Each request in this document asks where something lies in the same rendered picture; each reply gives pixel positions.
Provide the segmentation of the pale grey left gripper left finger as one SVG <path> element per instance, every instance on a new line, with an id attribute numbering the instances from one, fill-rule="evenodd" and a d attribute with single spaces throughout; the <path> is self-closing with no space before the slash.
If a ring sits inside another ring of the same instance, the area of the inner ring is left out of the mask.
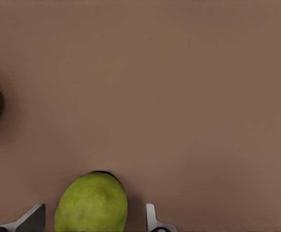
<path id="1" fill-rule="evenodd" d="M 39 203 L 14 222 L 0 225 L 0 232 L 44 232 L 45 204 Z"/>

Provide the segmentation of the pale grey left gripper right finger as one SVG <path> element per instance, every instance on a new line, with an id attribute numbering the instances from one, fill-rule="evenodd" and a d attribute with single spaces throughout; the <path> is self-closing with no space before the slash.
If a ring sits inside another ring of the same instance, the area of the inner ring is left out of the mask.
<path id="1" fill-rule="evenodd" d="M 146 204 L 146 231 L 147 232 L 177 232 L 177 229 L 157 220 L 154 204 Z"/>

